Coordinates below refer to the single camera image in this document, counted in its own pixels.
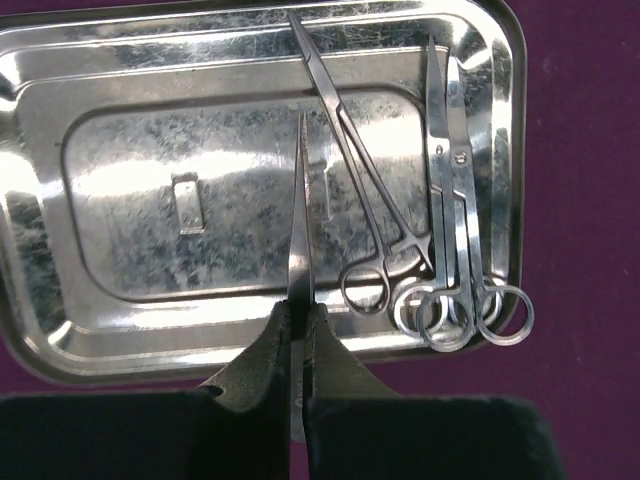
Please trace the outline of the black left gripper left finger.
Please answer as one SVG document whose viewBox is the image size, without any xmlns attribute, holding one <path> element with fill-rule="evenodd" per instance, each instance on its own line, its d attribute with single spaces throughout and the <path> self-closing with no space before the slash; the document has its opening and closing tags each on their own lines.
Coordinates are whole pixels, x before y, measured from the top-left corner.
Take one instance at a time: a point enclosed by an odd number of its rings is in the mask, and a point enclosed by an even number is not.
<svg viewBox="0 0 640 480">
<path fill-rule="evenodd" d="M 2 397 L 2 478 L 288 478 L 290 323 L 196 388 Z"/>
</svg>

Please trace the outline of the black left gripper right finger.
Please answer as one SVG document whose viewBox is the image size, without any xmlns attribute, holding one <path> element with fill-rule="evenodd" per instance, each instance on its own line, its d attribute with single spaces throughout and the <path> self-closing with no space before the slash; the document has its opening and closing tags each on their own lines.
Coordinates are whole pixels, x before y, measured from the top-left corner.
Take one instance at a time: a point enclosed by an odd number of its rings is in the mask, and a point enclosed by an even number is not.
<svg viewBox="0 0 640 480">
<path fill-rule="evenodd" d="M 562 479 L 551 431 L 513 397 L 401 396 L 334 335 L 314 304 L 305 339 L 313 479 Z"/>
</svg>

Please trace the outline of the purple cloth wrap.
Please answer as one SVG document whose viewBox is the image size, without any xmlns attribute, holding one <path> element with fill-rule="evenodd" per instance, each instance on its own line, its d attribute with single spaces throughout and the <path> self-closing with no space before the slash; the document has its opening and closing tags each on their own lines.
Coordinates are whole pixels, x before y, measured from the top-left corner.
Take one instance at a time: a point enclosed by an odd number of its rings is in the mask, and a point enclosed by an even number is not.
<svg viewBox="0 0 640 480">
<path fill-rule="evenodd" d="M 639 5 L 513 1 L 527 43 L 522 287 L 514 347 L 362 351 L 404 395 L 505 395 L 546 420 L 570 479 L 639 475 Z"/>
</svg>

